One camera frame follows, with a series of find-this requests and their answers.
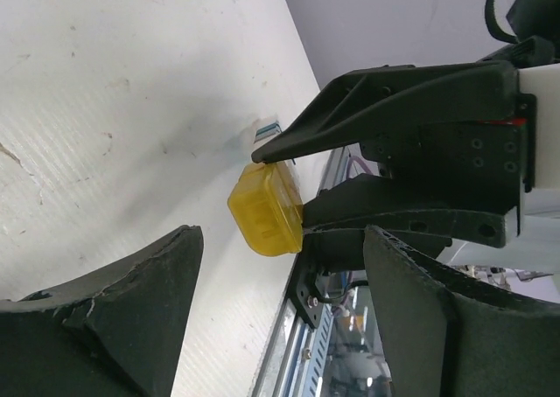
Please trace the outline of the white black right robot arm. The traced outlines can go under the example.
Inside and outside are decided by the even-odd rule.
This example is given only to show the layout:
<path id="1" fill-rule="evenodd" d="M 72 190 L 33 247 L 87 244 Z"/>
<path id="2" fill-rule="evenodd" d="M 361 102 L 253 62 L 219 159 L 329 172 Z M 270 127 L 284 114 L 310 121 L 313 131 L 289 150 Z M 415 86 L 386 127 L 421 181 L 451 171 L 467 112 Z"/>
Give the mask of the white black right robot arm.
<path id="1" fill-rule="evenodd" d="M 253 152 L 275 164 L 357 145 L 377 165 L 304 206 L 327 268 L 359 267 L 376 226 L 447 263 L 558 270 L 559 206 L 525 199 L 559 188 L 559 0 L 515 0 L 507 20 L 485 1 L 502 47 L 471 63 L 341 75 Z"/>

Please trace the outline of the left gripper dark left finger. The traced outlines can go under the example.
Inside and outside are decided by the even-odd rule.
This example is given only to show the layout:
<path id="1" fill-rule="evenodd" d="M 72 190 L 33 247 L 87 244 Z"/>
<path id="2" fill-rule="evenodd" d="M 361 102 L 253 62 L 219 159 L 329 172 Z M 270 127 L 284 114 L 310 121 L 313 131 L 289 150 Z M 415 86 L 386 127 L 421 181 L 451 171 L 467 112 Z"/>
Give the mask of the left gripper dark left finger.
<path id="1" fill-rule="evenodd" d="M 204 249 L 198 226 L 1 303 L 4 396 L 168 396 Z"/>

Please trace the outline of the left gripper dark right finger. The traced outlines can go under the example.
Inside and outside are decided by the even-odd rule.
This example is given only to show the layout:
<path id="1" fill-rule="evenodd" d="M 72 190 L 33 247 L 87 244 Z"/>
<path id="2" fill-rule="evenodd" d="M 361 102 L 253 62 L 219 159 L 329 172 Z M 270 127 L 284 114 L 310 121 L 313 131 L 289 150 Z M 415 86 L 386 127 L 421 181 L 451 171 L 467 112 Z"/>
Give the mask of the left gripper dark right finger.
<path id="1" fill-rule="evenodd" d="M 557 396 L 559 306 L 481 282 L 377 226 L 363 255 L 397 396 Z"/>

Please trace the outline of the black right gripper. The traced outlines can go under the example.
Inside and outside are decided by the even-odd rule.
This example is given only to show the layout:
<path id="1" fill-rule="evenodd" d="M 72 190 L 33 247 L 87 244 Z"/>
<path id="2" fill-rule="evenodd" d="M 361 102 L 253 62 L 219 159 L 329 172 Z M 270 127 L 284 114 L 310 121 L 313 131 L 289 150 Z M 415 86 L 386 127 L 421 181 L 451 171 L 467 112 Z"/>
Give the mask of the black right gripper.
<path id="1" fill-rule="evenodd" d="M 332 80 L 253 151 L 275 163 L 360 142 L 360 174 L 307 202 L 305 233 L 361 230 L 503 248 L 521 233 L 534 184 L 536 97 L 506 61 L 381 66 Z"/>

